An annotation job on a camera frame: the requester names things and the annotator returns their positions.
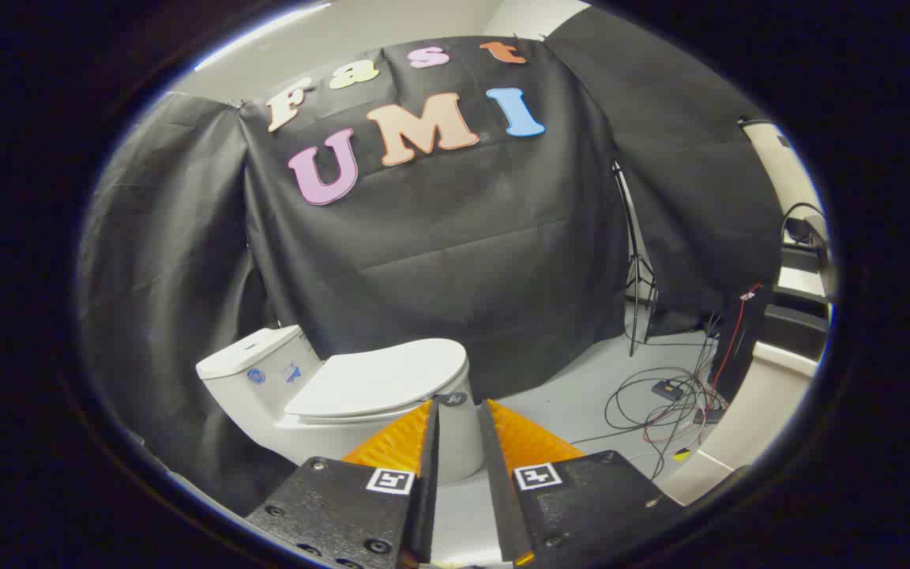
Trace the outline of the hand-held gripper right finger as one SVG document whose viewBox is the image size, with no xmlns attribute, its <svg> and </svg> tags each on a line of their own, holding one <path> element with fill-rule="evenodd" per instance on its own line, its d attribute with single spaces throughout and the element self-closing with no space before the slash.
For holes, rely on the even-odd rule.
<svg viewBox="0 0 910 569">
<path fill-rule="evenodd" d="M 585 454 L 492 400 L 478 409 L 502 561 L 617 568 L 683 507 L 613 450 Z"/>
</svg>

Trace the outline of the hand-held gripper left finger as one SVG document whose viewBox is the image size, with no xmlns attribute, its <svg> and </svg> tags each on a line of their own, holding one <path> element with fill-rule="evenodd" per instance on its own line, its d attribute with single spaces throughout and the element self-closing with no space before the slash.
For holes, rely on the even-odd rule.
<svg viewBox="0 0 910 569">
<path fill-rule="evenodd" d="M 439 483 L 439 410 L 423 403 L 342 460 L 313 456 L 246 519 L 317 568 L 423 568 Z"/>
</svg>

